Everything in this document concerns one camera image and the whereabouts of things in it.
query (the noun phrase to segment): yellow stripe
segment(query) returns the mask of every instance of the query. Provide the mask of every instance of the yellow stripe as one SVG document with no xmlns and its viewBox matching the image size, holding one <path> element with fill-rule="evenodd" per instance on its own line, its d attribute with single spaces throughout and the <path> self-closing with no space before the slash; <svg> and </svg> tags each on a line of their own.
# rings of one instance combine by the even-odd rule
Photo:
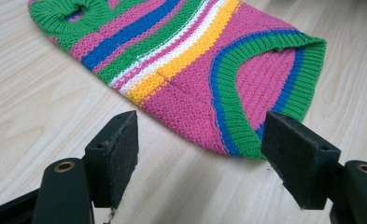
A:
<svg viewBox="0 0 367 224">
<path fill-rule="evenodd" d="M 166 80 L 171 80 L 177 73 L 209 50 L 220 36 L 239 3 L 239 0 L 229 0 L 224 4 L 219 9 L 218 15 L 212 24 L 191 48 L 157 69 L 154 73 L 141 78 L 127 91 L 128 98 L 135 104 L 142 105 L 145 98 L 149 98 L 152 92 L 166 84 Z"/>
</svg>

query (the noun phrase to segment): knit texture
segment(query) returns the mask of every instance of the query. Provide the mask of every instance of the knit texture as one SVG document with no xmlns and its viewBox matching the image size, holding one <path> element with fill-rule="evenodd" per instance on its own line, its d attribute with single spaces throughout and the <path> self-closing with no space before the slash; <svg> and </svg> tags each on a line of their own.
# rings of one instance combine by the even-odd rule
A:
<svg viewBox="0 0 367 224">
<path fill-rule="evenodd" d="M 267 110 L 302 120 L 326 42 L 239 0 L 30 0 L 53 43 L 192 142 L 263 158 Z"/>
</svg>

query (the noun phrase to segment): light wood surface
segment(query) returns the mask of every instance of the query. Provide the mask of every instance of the light wood surface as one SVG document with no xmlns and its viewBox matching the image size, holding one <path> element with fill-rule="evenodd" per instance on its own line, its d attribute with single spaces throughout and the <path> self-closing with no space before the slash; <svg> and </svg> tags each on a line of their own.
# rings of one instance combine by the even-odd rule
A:
<svg viewBox="0 0 367 224">
<path fill-rule="evenodd" d="M 328 41 L 304 124 L 367 161 L 367 0 L 246 0 Z M 52 45 L 26 0 L 0 0 L 0 204 L 40 185 L 54 161 L 83 156 L 115 115 L 137 109 L 139 163 L 113 223 L 329 223 L 303 211 L 270 164 L 208 152 L 172 133 Z M 97 223 L 109 211 L 95 209 Z"/>
</svg>

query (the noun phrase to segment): green stripe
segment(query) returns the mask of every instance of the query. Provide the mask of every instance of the green stripe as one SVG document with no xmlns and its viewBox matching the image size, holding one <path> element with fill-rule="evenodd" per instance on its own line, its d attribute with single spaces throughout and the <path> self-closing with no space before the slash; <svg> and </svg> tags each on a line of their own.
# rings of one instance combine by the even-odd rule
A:
<svg viewBox="0 0 367 224">
<path fill-rule="evenodd" d="M 104 0 L 48 0 L 33 2 L 30 14 L 35 23 L 46 35 L 58 37 L 58 45 L 69 52 L 85 35 L 98 31 L 109 21 L 120 16 L 131 7 L 146 0 L 121 1 L 113 10 Z M 75 22 L 68 22 L 64 17 L 78 11 L 79 6 L 84 16 Z"/>
<path fill-rule="evenodd" d="M 148 54 L 170 40 L 195 15 L 202 3 L 203 1 L 188 0 L 175 17 L 167 22 L 159 31 L 136 45 L 129 47 L 107 67 L 102 69 L 97 76 L 105 83 L 110 83 L 116 74 L 129 68 L 137 61 L 138 57 Z"/>
<path fill-rule="evenodd" d="M 252 40 L 233 49 L 226 55 L 219 69 L 219 94 L 225 112 L 225 123 L 242 156 L 262 157 L 261 141 L 247 121 L 235 87 L 239 66 L 248 59 L 272 49 L 298 48 L 306 46 L 303 66 L 284 113 L 302 119 L 311 99 L 313 89 L 323 65 L 326 42 L 305 34 L 274 35 Z"/>
</svg>

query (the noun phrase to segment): white stripe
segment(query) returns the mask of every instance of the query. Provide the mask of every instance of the white stripe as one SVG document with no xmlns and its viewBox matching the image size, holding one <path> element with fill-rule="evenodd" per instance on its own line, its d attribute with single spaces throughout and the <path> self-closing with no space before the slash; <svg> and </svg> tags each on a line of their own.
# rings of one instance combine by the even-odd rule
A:
<svg viewBox="0 0 367 224">
<path fill-rule="evenodd" d="M 212 24 L 212 21 L 216 18 L 218 15 L 218 12 L 221 8 L 221 6 L 226 2 L 227 0 L 221 0 L 217 2 L 212 8 L 210 9 L 209 13 L 206 15 L 203 22 L 200 24 L 197 30 L 189 37 L 187 38 L 183 43 L 181 43 L 177 48 L 169 52 L 168 54 L 164 55 L 160 59 L 158 59 L 156 62 L 150 64 L 148 67 L 146 67 L 143 71 L 138 73 L 136 76 L 134 76 L 131 80 L 129 80 L 127 83 L 125 83 L 122 88 L 120 89 L 120 93 L 123 95 L 127 94 L 127 91 L 134 86 L 135 83 L 140 81 L 143 77 L 147 76 L 148 74 L 151 74 L 152 72 L 156 71 L 159 67 L 164 66 L 165 64 L 171 62 L 175 58 L 179 57 L 180 54 L 184 53 L 186 50 L 188 50 L 191 46 L 193 46 L 198 39 L 201 38 L 201 36 L 206 32 L 206 30 L 209 28 L 209 26 Z"/>
<path fill-rule="evenodd" d="M 133 63 L 129 68 L 125 69 L 124 71 L 116 75 L 108 85 L 110 87 L 113 87 L 117 81 L 124 80 L 127 74 L 129 74 L 135 68 L 138 68 L 141 63 L 150 60 L 151 58 L 159 54 L 161 51 L 165 50 L 166 48 L 173 45 L 176 41 L 178 41 L 178 39 L 180 39 L 181 36 L 186 34 L 189 31 L 189 29 L 192 27 L 192 25 L 198 21 L 198 18 L 201 16 L 203 11 L 205 10 L 205 7 L 209 3 L 209 1 L 210 0 L 204 0 L 204 2 L 200 6 L 200 8 L 197 10 L 197 12 L 192 16 L 192 18 L 189 19 L 189 21 L 186 22 L 183 29 L 178 31 L 176 35 L 172 35 L 171 39 L 169 39 L 166 43 L 162 43 L 159 46 L 157 46 L 152 52 L 150 52 L 146 56 L 144 55 L 138 56 L 138 59 L 135 63 Z"/>
</svg>

